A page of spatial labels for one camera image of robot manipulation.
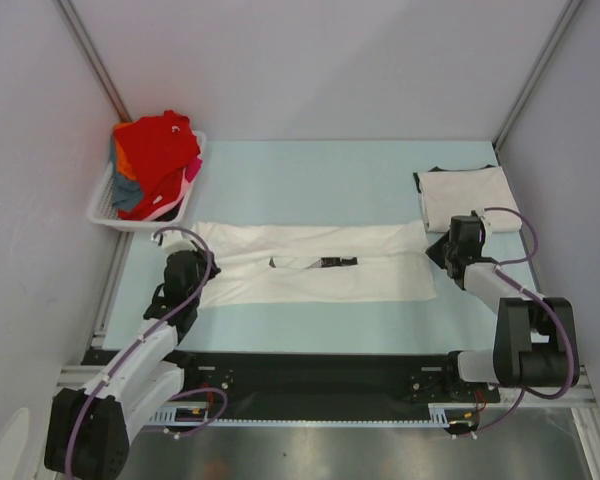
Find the white plastic basket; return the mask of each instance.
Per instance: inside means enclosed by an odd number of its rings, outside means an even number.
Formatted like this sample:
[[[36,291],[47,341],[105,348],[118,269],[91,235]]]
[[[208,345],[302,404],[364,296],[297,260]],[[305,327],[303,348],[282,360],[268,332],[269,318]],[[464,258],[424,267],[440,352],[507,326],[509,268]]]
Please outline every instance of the white plastic basket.
[[[207,137],[202,132],[193,132],[198,139],[200,147],[200,156],[204,159],[204,148],[207,144]],[[121,232],[136,232],[157,230],[166,225],[180,225],[184,218],[189,198],[194,186],[192,185],[189,191],[185,194],[180,204],[178,215],[173,220],[167,222],[143,222],[138,220],[122,220],[118,217],[118,210],[111,206],[111,196],[113,194],[113,165],[107,162],[107,168],[98,182],[87,210],[87,218],[98,225],[106,225],[107,227],[115,228]]]

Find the shiny floor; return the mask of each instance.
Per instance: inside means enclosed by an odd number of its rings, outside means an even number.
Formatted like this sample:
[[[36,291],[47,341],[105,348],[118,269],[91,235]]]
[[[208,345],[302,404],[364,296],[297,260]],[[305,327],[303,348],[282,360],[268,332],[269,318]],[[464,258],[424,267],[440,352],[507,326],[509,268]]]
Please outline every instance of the shiny floor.
[[[477,440],[451,440],[437,429],[387,428],[218,427],[179,441],[142,434],[120,476],[120,480],[590,478],[568,409],[518,411]]]

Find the pile of clothes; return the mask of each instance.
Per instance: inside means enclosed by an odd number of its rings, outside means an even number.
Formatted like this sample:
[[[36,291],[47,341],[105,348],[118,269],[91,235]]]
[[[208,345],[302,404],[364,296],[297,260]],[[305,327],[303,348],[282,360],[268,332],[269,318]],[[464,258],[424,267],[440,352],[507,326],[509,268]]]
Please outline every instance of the pile of clothes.
[[[122,220],[169,221],[202,166],[189,118],[167,110],[159,117],[119,123],[113,129],[111,204]]]

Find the light blue tabletop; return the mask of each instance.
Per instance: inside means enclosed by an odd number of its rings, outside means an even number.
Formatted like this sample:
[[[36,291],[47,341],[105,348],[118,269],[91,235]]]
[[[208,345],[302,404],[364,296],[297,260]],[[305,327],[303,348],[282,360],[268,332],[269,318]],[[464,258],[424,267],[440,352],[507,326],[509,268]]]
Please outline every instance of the light blue tabletop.
[[[496,164],[488,142],[210,142],[188,220],[236,225],[385,225],[418,220],[413,172]],[[433,243],[438,236],[430,235]],[[485,254],[524,256],[519,234],[495,234]],[[140,326],[165,254],[134,235],[104,348]],[[496,317],[432,263],[438,297],[426,302],[232,305],[201,310],[182,350],[432,354],[493,346]],[[527,265],[509,273],[533,285]]]

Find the gray cloth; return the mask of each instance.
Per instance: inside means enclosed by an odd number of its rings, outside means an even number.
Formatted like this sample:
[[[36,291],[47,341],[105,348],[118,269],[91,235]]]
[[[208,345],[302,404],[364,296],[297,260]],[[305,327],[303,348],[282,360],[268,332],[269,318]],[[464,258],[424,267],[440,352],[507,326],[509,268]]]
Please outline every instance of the gray cloth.
[[[118,172],[118,155],[116,153],[116,144],[113,135],[111,135],[111,143],[109,145],[109,161],[113,164],[113,192],[111,195],[111,205],[123,212],[130,212],[142,201],[144,193],[142,193],[142,189],[138,182],[129,180],[123,174]]]

